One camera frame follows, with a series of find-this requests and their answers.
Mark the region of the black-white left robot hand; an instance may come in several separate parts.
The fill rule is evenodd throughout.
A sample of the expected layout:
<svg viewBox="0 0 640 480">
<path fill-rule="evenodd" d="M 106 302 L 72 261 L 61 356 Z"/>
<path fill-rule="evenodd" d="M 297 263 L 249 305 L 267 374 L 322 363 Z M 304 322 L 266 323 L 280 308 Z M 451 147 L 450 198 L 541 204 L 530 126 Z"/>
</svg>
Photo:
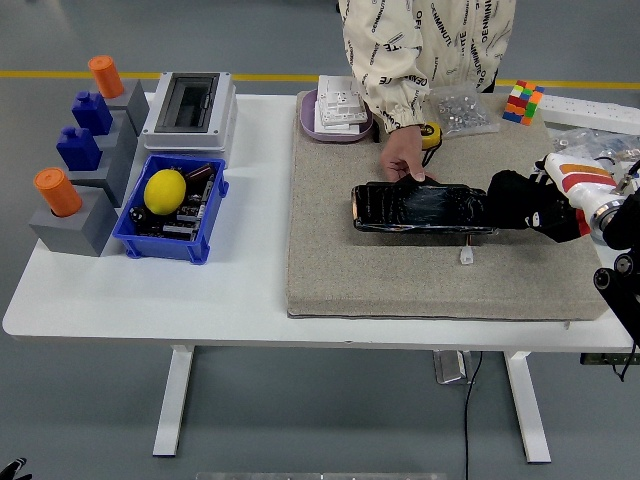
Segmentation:
<svg viewBox="0 0 640 480">
<path fill-rule="evenodd" d="M 26 465 L 26 463 L 26 458 L 16 458 L 1 470 L 0 480 L 31 480 L 33 478 L 33 475 L 30 473 L 22 476 L 17 476 L 19 471 Z"/>
</svg>

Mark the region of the person's right hand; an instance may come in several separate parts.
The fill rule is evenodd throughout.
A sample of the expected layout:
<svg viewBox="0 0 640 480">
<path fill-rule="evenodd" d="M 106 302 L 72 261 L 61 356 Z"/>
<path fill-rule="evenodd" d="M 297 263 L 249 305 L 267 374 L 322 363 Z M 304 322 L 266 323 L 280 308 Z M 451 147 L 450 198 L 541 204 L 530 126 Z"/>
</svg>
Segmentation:
<svg viewBox="0 0 640 480">
<path fill-rule="evenodd" d="M 410 176 L 417 182 L 426 178 L 422 166 L 422 136 L 419 125 L 401 127 L 392 131 L 380 155 L 383 174 L 396 182 Z"/>
</svg>

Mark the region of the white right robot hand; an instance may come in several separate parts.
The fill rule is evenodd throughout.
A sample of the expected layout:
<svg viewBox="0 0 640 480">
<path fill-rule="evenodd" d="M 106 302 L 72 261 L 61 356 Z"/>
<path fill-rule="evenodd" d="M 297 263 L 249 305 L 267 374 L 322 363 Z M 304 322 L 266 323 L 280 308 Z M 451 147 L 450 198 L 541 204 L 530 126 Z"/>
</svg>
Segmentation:
<svg viewBox="0 0 640 480">
<path fill-rule="evenodd" d="M 591 159 L 550 153 L 535 163 L 529 179 L 543 197 L 525 216 L 526 225 L 557 243 L 602 237 L 624 201 L 612 174 Z"/>
</svg>

